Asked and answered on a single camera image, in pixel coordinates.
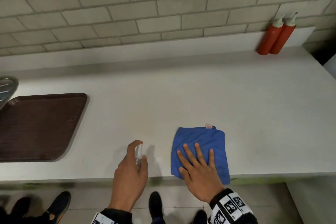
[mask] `hand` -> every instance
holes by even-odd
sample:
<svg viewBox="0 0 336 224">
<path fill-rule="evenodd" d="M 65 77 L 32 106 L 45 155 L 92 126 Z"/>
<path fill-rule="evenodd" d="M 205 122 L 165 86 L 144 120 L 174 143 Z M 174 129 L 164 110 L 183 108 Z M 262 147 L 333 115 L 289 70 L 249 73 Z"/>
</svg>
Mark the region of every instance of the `hand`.
<svg viewBox="0 0 336 224">
<path fill-rule="evenodd" d="M 178 170 L 191 194 L 199 200 L 209 204 L 213 197 L 224 189 L 224 185 L 216 171 L 213 149 L 209 152 L 209 165 L 207 165 L 198 143 L 195 143 L 198 161 L 188 148 L 187 144 L 184 144 L 183 148 L 192 165 L 180 151 L 177 151 L 178 157 L 184 166 L 184 168 L 179 167 Z"/>
<path fill-rule="evenodd" d="M 142 143 L 135 140 L 128 145 L 127 155 L 114 172 L 112 197 L 108 208 L 131 212 L 143 193 L 148 180 L 147 157 L 145 155 L 142 157 L 139 172 L 135 160 L 135 148 Z"/>
</svg>

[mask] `black shoe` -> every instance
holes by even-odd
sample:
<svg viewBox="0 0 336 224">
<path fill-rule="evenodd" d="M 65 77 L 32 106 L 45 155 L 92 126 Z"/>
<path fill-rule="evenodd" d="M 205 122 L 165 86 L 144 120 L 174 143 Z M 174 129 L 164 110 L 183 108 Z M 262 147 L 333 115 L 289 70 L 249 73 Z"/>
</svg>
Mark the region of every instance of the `black shoe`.
<svg viewBox="0 0 336 224">
<path fill-rule="evenodd" d="M 48 217 L 49 224 L 59 223 L 70 205 L 70 200 L 71 195 L 68 191 L 62 192 L 55 198 L 51 206 L 43 214 Z"/>
<path fill-rule="evenodd" d="M 192 224 L 206 224 L 208 221 L 207 214 L 204 210 L 198 210 Z"/>
<path fill-rule="evenodd" d="M 152 220 L 157 217 L 163 217 L 163 211 L 162 211 L 162 200 L 160 197 L 160 194 L 157 191 L 154 191 L 151 193 L 149 197 L 149 213 L 152 217 Z"/>
<path fill-rule="evenodd" d="M 30 197 L 20 198 L 13 206 L 12 211 L 10 212 L 10 216 L 15 220 L 22 219 L 23 216 L 27 214 L 29 206 Z"/>
</svg>

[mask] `microfiber cloth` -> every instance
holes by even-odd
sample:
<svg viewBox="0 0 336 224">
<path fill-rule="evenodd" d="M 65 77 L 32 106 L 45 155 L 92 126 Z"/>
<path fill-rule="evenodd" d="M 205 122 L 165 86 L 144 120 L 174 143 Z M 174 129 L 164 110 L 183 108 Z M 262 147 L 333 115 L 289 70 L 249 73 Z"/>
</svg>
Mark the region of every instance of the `microfiber cloth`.
<svg viewBox="0 0 336 224">
<path fill-rule="evenodd" d="M 182 167 L 182 163 L 177 155 L 177 150 L 180 150 L 184 157 L 187 157 L 183 144 L 186 143 L 197 158 L 195 143 L 199 143 L 204 159 L 209 164 L 209 150 L 213 149 L 215 153 L 215 165 L 219 178 L 224 185 L 230 184 L 230 174 L 228 161 L 225 153 L 225 134 L 223 131 L 212 128 L 181 128 L 176 131 L 173 148 L 171 151 L 171 174 L 183 179 L 179 167 Z"/>
</svg>

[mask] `white countertop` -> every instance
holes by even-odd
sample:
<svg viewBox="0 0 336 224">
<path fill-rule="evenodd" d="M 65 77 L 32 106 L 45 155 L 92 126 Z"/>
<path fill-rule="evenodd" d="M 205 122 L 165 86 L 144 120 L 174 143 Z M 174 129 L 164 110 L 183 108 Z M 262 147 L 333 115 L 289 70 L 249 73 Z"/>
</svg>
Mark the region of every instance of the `white countertop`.
<svg viewBox="0 0 336 224">
<path fill-rule="evenodd" d="M 133 140 L 149 176 L 170 177 L 179 126 L 225 132 L 232 177 L 336 173 L 336 81 L 302 47 L 9 72 L 15 96 L 84 92 L 76 136 L 55 162 L 0 163 L 1 181 L 112 178 Z"/>
</svg>

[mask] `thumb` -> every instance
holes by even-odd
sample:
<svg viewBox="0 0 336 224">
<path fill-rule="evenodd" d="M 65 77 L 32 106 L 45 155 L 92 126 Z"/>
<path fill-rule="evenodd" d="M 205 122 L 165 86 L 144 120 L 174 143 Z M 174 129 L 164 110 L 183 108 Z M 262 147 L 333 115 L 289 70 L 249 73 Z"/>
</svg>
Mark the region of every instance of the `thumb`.
<svg viewBox="0 0 336 224">
<path fill-rule="evenodd" d="M 145 176 L 148 178 L 148 162 L 147 162 L 147 157 L 144 155 L 141 158 L 141 165 L 140 165 L 140 170 L 139 170 L 140 176 Z"/>
<path fill-rule="evenodd" d="M 179 170 L 180 174 L 182 175 L 185 183 L 188 186 L 188 184 L 191 183 L 191 178 L 190 178 L 190 175 L 189 175 L 188 171 L 186 169 L 184 169 L 183 167 L 179 167 L 178 170 Z"/>
</svg>

